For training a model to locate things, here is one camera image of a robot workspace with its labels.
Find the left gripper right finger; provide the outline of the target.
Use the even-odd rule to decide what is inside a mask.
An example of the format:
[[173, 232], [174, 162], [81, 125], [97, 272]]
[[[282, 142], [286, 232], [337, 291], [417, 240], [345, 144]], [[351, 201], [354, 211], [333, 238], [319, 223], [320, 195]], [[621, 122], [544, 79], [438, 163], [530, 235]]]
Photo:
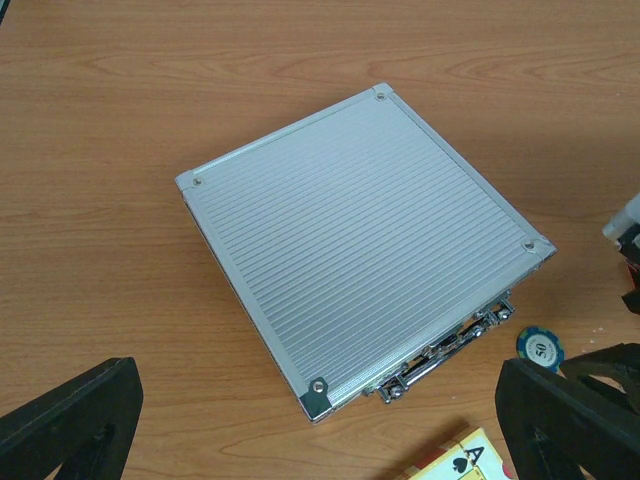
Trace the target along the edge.
[[639, 416], [581, 382], [510, 359], [495, 406], [520, 479], [639, 477]]

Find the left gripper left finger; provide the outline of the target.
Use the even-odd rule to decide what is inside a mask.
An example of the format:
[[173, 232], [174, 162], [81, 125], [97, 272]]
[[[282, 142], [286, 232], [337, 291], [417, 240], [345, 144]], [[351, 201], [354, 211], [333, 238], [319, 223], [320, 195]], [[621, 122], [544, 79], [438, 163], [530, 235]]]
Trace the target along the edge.
[[119, 479], [143, 405], [132, 357], [111, 358], [1, 417], [3, 479]]

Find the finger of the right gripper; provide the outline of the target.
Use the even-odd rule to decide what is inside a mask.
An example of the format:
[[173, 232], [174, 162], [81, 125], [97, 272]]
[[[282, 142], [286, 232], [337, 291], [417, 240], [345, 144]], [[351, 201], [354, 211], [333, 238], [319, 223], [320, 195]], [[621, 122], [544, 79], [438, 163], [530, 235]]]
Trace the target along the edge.
[[628, 400], [639, 399], [639, 345], [617, 344], [565, 360], [560, 370], [567, 380], [579, 381], [607, 398], [622, 399], [615, 389], [597, 380], [606, 377], [617, 382]]

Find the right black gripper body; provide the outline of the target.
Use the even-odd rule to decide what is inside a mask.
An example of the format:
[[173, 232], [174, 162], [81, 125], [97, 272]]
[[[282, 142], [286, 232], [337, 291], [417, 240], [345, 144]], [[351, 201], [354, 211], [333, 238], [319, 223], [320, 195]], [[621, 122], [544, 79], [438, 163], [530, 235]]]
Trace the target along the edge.
[[640, 288], [638, 283], [635, 283], [634, 288], [625, 293], [621, 299], [631, 313], [640, 314]]

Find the pink yellow card deck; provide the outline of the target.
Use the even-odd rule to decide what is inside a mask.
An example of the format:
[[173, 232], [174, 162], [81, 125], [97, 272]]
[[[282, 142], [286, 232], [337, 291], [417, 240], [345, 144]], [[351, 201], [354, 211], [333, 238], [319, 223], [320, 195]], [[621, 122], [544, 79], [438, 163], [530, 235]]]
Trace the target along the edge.
[[483, 428], [463, 431], [426, 457], [403, 470], [403, 480], [507, 480], [515, 479]]

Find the blue green poker chip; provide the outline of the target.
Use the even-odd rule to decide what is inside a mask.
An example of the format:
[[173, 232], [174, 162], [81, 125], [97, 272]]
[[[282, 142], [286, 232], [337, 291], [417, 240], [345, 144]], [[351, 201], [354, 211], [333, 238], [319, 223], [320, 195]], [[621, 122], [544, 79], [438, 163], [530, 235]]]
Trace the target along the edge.
[[516, 353], [521, 359], [530, 360], [552, 372], [558, 372], [565, 360], [565, 349], [560, 339], [550, 330], [540, 326], [524, 328], [516, 340]]

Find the aluminium poker case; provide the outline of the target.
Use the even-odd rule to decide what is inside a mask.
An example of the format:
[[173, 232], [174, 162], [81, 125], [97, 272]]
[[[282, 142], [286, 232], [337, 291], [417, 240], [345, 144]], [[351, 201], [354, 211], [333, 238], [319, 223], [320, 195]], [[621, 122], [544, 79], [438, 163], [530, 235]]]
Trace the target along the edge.
[[315, 423], [401, 398], [508, 320], [556, 251], [386, 83], [176, 185]]

